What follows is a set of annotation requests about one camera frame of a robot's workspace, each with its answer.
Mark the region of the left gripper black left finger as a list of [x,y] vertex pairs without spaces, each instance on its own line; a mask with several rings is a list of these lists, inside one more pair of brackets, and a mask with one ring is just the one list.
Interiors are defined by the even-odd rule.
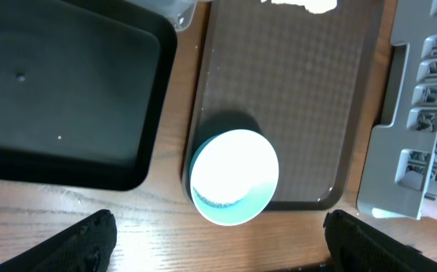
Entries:
[[115,217],[101,209],[1,263],[0,272],[106,272],[116,242]]

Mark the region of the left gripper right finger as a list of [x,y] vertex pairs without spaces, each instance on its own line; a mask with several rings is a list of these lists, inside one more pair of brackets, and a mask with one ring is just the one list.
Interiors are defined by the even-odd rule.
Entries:
[[437,272],[437,262],[349,213],[327,213],[323,228],[332,267],[339,272]]

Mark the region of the white tissue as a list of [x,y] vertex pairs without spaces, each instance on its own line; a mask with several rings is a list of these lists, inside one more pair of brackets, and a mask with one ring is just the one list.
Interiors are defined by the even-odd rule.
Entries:
[[337,7],[337,0],[270,0],[274,5],[297,5],[311,14],[324,14]]

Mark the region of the light blue rice bowl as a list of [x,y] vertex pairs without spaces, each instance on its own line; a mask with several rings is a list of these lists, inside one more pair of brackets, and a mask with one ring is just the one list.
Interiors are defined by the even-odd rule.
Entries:
[[260,133],[235,129],[206,140],[189,167],[189,188],[199,214],[220,226],[257,217],[279,182],[279,160]]

